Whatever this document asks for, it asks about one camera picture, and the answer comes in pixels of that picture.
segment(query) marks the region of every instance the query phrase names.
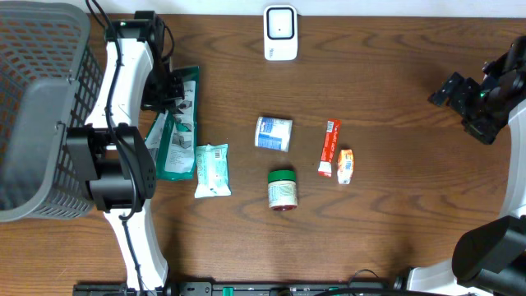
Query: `plastic basket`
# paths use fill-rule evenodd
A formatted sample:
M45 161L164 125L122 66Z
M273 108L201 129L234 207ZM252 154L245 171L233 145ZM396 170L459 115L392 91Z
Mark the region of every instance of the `plastic basket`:
M66 130L95 106L90 21L69 4L0 2L0 221L86 214Z

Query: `white wall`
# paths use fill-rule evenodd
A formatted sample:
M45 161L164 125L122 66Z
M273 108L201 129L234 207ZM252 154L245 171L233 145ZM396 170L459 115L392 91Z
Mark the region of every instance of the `white wall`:
M69 2L82 7L84 0ZM526 17L526 0L99 0L106 12L260 15L270 4L292 4L304 16Z

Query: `wooden table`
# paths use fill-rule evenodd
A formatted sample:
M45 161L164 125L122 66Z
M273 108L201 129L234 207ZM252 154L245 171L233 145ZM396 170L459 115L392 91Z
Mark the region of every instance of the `wooden table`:
M298 58L267 62L260 16L163 18L176 64L201 66L198 144L229 144L233 192L196 200L196 180L158 182L155 228L177 279L337 281L361 268L392 279L450 257L462 234L496 218L509 129L482 145L427 97L454 71L482 78L483 63L524 33L523 21L301 17ZM90 43L104 67L95 22ZM288 153L254 147L261 115L293 119ZM144 135L153 118L141 114ZM316 173L328 118L342 120L339 146L355 154L347 186ZM299 207L275 212L267 174L287 166L298 174ZM0 241L3 295L68 295L75 283L126 280L96 210L0 224Z

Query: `jar with green lid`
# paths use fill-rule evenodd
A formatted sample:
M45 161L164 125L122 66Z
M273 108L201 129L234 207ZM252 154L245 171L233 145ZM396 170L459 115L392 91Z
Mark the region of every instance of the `jar with green lid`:
M298 206L296 195L296 173L278 170L269 173L269 208L293 210Z

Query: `green bag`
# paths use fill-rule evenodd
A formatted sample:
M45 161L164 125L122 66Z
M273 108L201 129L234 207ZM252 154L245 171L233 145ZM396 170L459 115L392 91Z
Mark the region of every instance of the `green bag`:
M196 168L199 67L175 71L184 83L184 99L176 100L174 110L157 114L145 140L157 168L157 179L170 181L192 179Z

